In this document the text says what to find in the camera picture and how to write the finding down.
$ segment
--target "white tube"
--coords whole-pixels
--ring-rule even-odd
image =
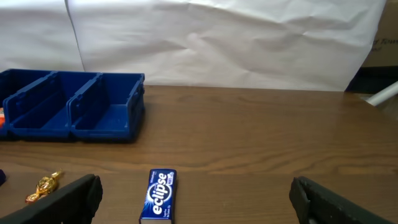
[[[398,82],[395,82],[391,86],[381,90],[379,93],[376,93],[366,101],[372,104],[373,106],[377,106],[397,93],[398,93]]]

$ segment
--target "gold wrapped candy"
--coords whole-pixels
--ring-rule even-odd
[[[43,177],[36,185],[36,193],[29,195],[25,199],[25,203],[34,203],[43,196],[46,196],[57,189],[58,179],[62,174],[62,169],[51,174],[51,177]]]

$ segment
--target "wood grain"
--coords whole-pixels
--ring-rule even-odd
[[[147,86],[131,144],[0,142],[0,217],[43,175],[101,177],[93,223],[137,222],[149,169],[177,169],[176,224],[298,223],[288,192],[305,175],[398,222],[397,123],[354,95]]]

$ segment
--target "bin compartment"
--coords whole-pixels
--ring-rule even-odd
[[[21,88],[31,84],[32,82],[42,78],[52,71],[46,70],[25,70],[25,69],[9,69],[0,73],[0,108],[6,106],[4,100],[15,94]],[[0,138],[7,136],[9,129],[9,122],[5,119],[3,124],[0,124]]]
[[[70,101],[71,132],[81,139],[130,140],[144,109],[144,74],[102,73]]]
[[[17,91],[5,100],[10,131],[22,138],[69,137],[69,100],[95,76],[52,72]]]

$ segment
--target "wrinkled paper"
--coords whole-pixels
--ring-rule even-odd
[[[343,91],[384,1],[70,0],[87,71],[146,84]]]
[[[1,0],[0,28],[0,72],[83,70],[65,0]]]

